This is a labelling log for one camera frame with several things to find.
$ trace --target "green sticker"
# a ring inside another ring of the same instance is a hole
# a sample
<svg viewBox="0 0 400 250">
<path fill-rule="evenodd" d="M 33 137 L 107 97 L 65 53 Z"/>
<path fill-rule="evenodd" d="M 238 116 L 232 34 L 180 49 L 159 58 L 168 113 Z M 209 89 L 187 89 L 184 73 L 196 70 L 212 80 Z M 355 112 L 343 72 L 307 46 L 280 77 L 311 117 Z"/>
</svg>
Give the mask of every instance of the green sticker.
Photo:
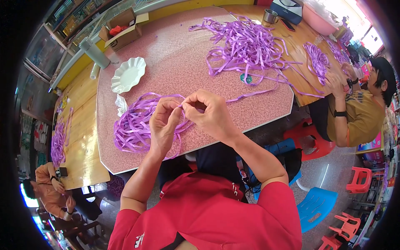
<svg viewBox="0 0 400 250">
<path fill-rule="evenodd" d="M 244 73 L 240 75 L 240 80 L 242 82 L 244 82 Z M 247 84 L 250 84 L 250 83 L 253 82 L 253 79 L 251 78 L 251 75 L 247 75 L 246 82 L 247 82 Z"/>
</svg>

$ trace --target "white plate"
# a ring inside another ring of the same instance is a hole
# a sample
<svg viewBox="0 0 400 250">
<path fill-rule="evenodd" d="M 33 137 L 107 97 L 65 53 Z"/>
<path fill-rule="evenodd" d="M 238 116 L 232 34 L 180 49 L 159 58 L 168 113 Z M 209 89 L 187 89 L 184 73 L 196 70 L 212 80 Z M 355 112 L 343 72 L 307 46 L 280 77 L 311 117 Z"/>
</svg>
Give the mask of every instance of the white plate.
<svg viewBox="0 0 400 250">
<path fill-rule="evenodd" d="M 140 78 L 144 75 L 146 62 L 142 57 L 130 58 L 123 62 L 115 71 L 111 78 L 111 89 L 117 94 L 128 92 L 133 86 L 137 85 Z"/>
</svg>

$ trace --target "man in brown shirt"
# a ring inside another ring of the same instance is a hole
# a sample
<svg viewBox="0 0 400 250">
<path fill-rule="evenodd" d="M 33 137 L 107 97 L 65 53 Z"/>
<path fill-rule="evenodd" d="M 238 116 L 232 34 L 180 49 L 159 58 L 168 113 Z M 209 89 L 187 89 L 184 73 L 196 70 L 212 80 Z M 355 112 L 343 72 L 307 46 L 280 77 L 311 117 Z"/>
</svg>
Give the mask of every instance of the man in brown shirt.
<svg viewBox="0 0 400 250">
<path fill-rule="evenodd" d="M 52 162 L 41 165 L 35 170 L 36 181 L 26 179 L 23 187 L 31 199 L 39 198 L 44 209 L 57 218 L 70 220 L 74 208 L 89 220 L 96 220 L 102 213 L 95 202 L 87 201 L 80 188 L 64 190 L 64 186 L 56 179 Z"/>
<path fill-rule="evenodd" d="M 318 133 L 338 147 L 356 147 L 374 140 L 382 128 L 385 108 L 396 92 L 396 80 L 390 63 L 383 57 L 371 59 L 368 90 L 362 90 L 354 68 L 342 68 L 353 82 L 352 94 L 343 91 L 338 76 L 327 73 L 326 85 L 332 94 L 308 105 Z"/>
</svg>

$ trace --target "black hair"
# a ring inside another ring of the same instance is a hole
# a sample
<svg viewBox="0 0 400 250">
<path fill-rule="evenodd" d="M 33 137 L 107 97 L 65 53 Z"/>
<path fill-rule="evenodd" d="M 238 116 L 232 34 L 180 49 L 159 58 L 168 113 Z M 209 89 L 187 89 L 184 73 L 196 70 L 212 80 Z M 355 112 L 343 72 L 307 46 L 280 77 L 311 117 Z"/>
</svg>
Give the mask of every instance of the black hair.
<svg viewBox="0 0 400 250">
<path fill-rule="evenodd" d="M 396 78 L 394 77 L 394 70 L 390 63 L 383 57 L 371 58 L 371 64 L 378 73 L 374 86 L 380 88 L 382 83 L 386 80 L 388 87 L 382 91 L 382 97 L 387 107 L 392 102 L 393 94 L 396 92 Z"/>
<path fill-rule="evenodd" d="M 33 186 L 30 183 L 31 179 L 25 179 L 22 181 L 22 186 L 24 187 L 25 194 L 31 199 L 36 199 L 35 192 L 33 191 Z"/>
</svg>

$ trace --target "person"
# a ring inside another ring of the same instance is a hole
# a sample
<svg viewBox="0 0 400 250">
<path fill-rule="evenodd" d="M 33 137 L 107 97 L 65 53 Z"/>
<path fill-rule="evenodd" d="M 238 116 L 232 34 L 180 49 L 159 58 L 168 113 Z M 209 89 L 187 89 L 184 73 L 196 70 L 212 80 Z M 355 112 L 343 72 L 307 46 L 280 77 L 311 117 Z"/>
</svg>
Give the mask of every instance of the person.
<svg viewBox="0 0 400 250">
<path fill-rule="evenodd" d="M 338 147 L 356 147 L 376 138 L 396 92 L 393 68 L 383 57 L 371 59 L 368 90 L 362 90 L 354 68 L 343 63 L 342 69 L 352 81 L 352 94 L 333 73 L 326 73 L 326 85 L 332 94 L 308 105 L 312 123 L 320 136 Z"/>
<path fill-rule="evenodd" d="M 89 220 L 96 220 L 102 214 L 96 202 L 84 198 L 81 188 L 64 189 L 64 185 L 56 178 L 52 162 L 38 167 L 35 177 L 36 181 L 25 179 L 22 182 L 25 194 L 31 199 L 39 198 L 49 214 L 63 220 L 72 218 L 74 208 Z"/>
<path fill-rule="evenodd" d="M 284 167 L 234 125 L 221 96 L 198 90 L 182 102 L 186 118 L 220 141 L 196 152 L 198 171 L 184 158 L 162 163 L 180 104 L 175 98 L 157 104 L 150 150 L 122 191 L 108 249 L 301 249 L 299 214 Z M 262 183 L 257 204 L 241 202 L 244 185 L 235 152 Z M 161 200 L 146 210 L 157 175 Z"/>
</svg>

